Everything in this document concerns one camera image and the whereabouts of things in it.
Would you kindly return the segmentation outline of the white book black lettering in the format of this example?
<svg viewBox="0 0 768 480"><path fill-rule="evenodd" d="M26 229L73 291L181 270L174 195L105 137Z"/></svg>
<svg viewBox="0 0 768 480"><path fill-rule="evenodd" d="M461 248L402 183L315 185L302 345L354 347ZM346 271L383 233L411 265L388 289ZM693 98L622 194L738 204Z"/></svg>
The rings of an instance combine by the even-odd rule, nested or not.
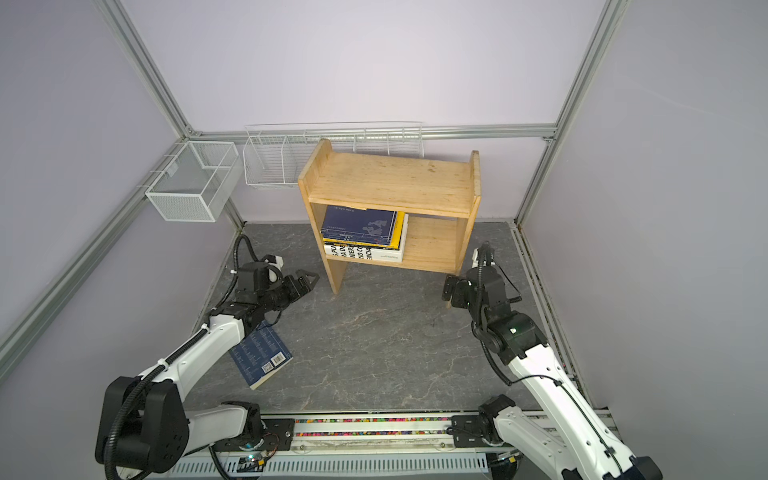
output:
<svg viewBox="0 0 768 480"><path fill-rule="evenodd" d="M399 224L395 227L394 232L399 234L395 248L379 248L377 246L325 242L324 251L329 257L401 263L405 253L408 221L409 215L403 214L402 220L400 220Z"/></svg>

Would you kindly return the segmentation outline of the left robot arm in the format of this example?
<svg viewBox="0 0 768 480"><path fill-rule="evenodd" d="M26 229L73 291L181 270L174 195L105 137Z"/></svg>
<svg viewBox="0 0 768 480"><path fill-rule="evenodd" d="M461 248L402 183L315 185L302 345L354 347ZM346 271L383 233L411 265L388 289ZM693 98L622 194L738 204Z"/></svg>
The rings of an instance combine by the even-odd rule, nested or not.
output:
<svg viewBox="0 0 768 480"><path fill-rule="evenodd" d="M235 439L257 450L268 431L255 403L230 401L186 412L184 401L218 360L245 340L271 333L266 315L282 315L317 285L318 274L283 271L281 256L255 254L240 234L232 251L231 280L199 329L178 348L136 376L121 376L107 387L95 445L95 459L108 479L120 469L136 478L165 473L185 455Z"/></svg>

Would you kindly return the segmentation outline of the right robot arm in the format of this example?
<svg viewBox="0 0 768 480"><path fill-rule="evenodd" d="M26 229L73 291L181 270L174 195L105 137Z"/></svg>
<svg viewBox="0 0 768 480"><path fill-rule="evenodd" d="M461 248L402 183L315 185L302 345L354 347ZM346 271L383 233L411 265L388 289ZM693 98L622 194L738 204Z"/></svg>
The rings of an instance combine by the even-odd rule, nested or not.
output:
<svg viewBox="0 0 768 480"><path fill-rule="evenodd" d="M470 314L496 375L508 386L524 385L556 431L550 434L498 395L478 409L483 441L511 445L551 479L662 478L651 457L633 453L594 412L534 320L512 309L505 279L493 266L447 276L442 298Z"/></svg>

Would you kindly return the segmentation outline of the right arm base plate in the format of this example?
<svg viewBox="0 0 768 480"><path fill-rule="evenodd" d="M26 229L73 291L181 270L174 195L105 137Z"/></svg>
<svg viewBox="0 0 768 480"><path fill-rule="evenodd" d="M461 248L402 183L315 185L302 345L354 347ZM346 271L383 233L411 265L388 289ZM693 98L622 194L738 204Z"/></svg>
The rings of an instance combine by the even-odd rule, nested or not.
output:
<svg viewBox="0 0 768 480"><path fill-rule="evenodd" d="M504 442L491 422L481 414L454 415L446 432L457 448L511 447Z"/></svg>

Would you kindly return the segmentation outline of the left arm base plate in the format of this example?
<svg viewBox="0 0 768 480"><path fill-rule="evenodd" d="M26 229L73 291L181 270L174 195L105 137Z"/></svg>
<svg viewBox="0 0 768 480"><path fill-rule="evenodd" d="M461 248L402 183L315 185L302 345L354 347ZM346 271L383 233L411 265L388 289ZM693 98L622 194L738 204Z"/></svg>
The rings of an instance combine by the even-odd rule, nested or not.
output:
<svg viewBox="0 0 768 480"><path fill-rule="evenodd" d="M295 419L287 417L263 418L259 436L242 434L231 439L218 441L217 452L273 452L288 451L291 448Z"/></svg>

